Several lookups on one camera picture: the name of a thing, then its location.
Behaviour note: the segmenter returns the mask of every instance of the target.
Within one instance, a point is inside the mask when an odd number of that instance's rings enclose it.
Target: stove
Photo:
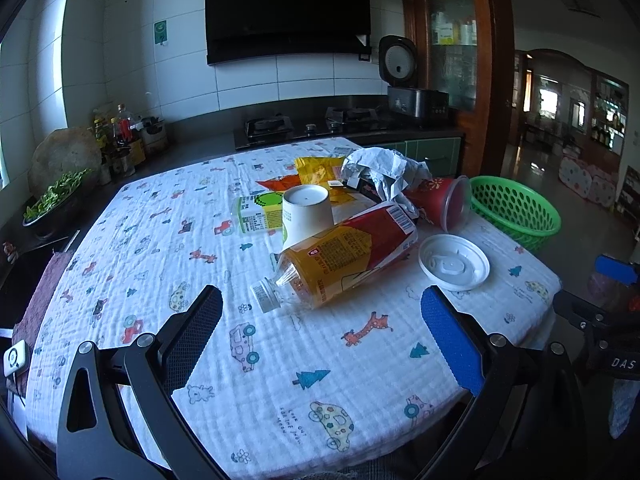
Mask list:
[[[251,119],[244,124],[244,132],[249,142],[277,140],[293,132],[291,120],[286,116]]]
[[[395,129],[395,121],[381,118],[373,108],[327,108],[324,118],[293,122],[287,116],[273,116],[244,124],[250,145],[286,142],[287,140],[335,136]]]

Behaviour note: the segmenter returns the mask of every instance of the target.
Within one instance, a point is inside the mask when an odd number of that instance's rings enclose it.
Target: plastic basket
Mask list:
[[[514,180],[476,176],[471,193],[476,213],[532,253],[560,230],[560,215],[549,200]]]

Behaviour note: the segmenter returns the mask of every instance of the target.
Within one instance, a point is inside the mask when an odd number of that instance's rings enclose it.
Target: blue gripper pad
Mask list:
[[[434,289],[436,286],[433,285],[422,293],[422,319],[459,386],[477,397],[484,384],[481,356]]]
[[[638,280],[638,275],[631,265],[603,254],[596,258],[596,271],[625,285],[633,285]]]

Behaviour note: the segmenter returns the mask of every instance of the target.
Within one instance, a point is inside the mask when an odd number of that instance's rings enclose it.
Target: wooden cabinet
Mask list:
[[[405,35],[418,49],[420,86],[449,93],[456,126],[465,133],[462,172],[499,174],[513,94],[511,0],[403,3]]]
[[[403,155],[426,162],[433,176],[456,176],[460,161],[460,137],[418,139],[380,144],[380,148],[396,150]]]

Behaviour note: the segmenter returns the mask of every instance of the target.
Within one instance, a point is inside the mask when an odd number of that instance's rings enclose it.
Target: table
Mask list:
[[[297,156],[355,148],[346,139],[290,144],[125,186],[81,243],[43,320],[29,371],[31,431],[55,446],[69,360],[80,342],[110,348],[155,333],[207,283],[222,291],[223,317],[173,400],[231,478],[360,463],[444,416],[463,390],[420,317],[428,284],[417,248],[325,308],[262,314],[250,304],[248,285],[271,275],[270,254],[282,238],[234,228],[233,200],[259,190],[256,180],[294,173]],[[364,206],[351,202],[334,216]],[[436,231],[423,225],[419,232],[424,239]],[[460,234],[485,251],[492,270],[478,289],[447,297],[487,332],[522,341],[548,312],[558,277],[476,215]],[[252,357],[242,361],[241,354]],[[164,465],[130,388],[122,396],[146,455]]]

